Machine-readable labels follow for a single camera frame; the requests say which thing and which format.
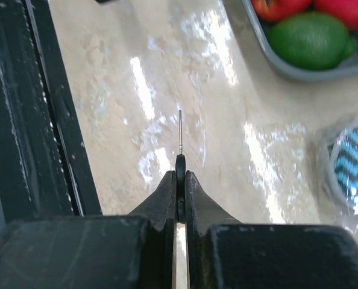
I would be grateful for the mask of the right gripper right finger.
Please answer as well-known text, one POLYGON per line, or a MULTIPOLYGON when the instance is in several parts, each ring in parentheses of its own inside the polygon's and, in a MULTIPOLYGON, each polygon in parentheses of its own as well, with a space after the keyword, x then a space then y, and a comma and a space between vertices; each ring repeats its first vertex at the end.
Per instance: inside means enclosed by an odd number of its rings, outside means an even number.
POLYGON ((346 230, 242 223, 193 172, 183 188, 189 288, 358 288, 358 245, 346 230))

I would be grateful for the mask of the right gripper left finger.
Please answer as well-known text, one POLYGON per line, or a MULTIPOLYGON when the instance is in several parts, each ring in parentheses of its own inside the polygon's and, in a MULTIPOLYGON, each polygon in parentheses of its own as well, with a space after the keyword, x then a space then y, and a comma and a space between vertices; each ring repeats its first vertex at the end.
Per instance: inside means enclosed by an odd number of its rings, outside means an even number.
POLYGON ((127 215, 13 222, 0 234, 0 288, 174 288, 173 171, 127 215))

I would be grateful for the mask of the black-headed key bunch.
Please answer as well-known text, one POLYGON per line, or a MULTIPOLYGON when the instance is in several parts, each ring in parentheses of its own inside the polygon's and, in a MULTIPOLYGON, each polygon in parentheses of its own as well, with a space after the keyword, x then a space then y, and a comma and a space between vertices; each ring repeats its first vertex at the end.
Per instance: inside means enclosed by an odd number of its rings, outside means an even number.
POLYGON ((186 158, 183 154, 183 122, 182 111, 178 112, 178 134, 179 134, 179 154, 175 162, 175 174, 177 179, 177 220, 185 222, 185 194, 184 183, 186 177, 186 158))

